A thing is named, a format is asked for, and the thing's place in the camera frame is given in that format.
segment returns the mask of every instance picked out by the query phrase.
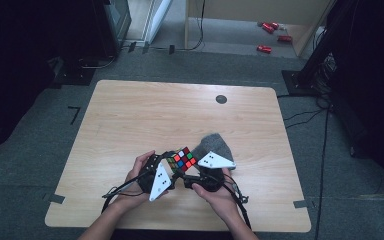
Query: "black pole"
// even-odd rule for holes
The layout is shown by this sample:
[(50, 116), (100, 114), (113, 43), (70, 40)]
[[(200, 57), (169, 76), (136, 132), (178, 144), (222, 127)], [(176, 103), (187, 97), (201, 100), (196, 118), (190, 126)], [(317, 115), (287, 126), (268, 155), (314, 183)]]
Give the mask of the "black pole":
[(313, 89), (315, 73), (320, 64), (324, 62), (328, 54), (331, 52), (332, 42), (335, 41), (335, 36), (344, 19), (356, 0), (338, 1), (338, 12), (333, 17), (330, 27), (326, 30), (325, 35), (320, 40), (320, 43), (314, 49), (305, 66), (301, 71), (282, 70), (283, 80), (285, 81), (289, 95), (318, 95), (320, 94)]

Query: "table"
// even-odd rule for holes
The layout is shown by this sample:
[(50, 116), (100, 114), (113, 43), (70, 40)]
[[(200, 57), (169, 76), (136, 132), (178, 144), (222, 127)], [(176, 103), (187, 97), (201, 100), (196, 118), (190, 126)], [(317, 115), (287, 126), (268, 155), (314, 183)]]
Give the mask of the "table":
[[(188, 19), (201, 17), (203, 1), (186, 2), (185, 48), (189, 38)], [(204, 18), (287, 24), (295, 53), (300, 56), (326, 19), (334, 2), (335, 0), (210, 0), (205, 2)]]
[[(216, 96), (227, 102), (219, 104)], [(254, 231), (307, 232), (303, 200), (275, 91), (262, 87), (101, 80), (92, 95), (45, 222), (88, 227), (101, 212), (101, 196), (119, 186), (136, 156), (161, 154), (219, 133), (232, 151), (232, 177)], [(205, 200), (176, 182), (176, 189), (129, 212), (125, 229), (227, 231)]]

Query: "red object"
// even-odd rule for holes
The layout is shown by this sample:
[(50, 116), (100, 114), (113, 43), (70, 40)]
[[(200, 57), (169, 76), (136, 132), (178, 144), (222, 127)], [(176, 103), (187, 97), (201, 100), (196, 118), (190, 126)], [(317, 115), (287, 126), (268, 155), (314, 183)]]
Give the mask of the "red object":
[(270, 23), (270, 26), (272, 26), (272, 28), (274, 28), (275, 30), (279, 29), (278, 23)]
[(274, 28), (269, 23), (263, 23), (261, 27), (270, 34), (274, 32)]
[(267, 46), (264, 46), (264, 45), (258, 45), (257, 46), (257, 51), (270, 54), (271, 53), (271, 47), (267, 47)]
[(291, 36), (281, 35), (277, 37), (277, 41), (279, 42), (292, 42)]

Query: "wooden tabletop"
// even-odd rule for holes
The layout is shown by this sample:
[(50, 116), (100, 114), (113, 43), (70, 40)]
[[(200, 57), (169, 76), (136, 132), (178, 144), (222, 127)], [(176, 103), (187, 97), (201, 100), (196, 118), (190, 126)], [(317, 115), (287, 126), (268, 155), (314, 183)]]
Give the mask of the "wooden tabletop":
[[(219, 95), (227, 102), (218, 103)], [(307, 209), (294, 207), (304, 198), (273, 89), (116, 80), (96, 86), (55, 192), (65, 200), (51, 203), (46, 224), (90, 226), (101, 196), (124, 182), (137, 156), (192, 150), (211, 133), (232, 151), (232, 177), (249, 196), (244, 207), (254, 231), (310, 230)], [(227, 231), (181, 179), (169, 194), (125, 215), (118, 228)]]

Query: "forearm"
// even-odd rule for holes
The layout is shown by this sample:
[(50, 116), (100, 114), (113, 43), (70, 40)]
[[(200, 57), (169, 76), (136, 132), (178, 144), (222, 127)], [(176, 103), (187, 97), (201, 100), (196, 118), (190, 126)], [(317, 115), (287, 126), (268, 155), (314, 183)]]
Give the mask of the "forearm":
[(249, 240), (257, 239), (257, 236), (252, 232), (252, 230), (245, 224), (242, 218), (237, 215), (232, 215), (229, 217), (222, 218), (226, 226), (229, 228), (230, 233), (235, 240)]
[(93, 222), (93, 224), (80, 236), (79, 240), (110, 239), (118, 221), (126, 212), (126, 209), (118, 205), (109, 205), (95, 222)]

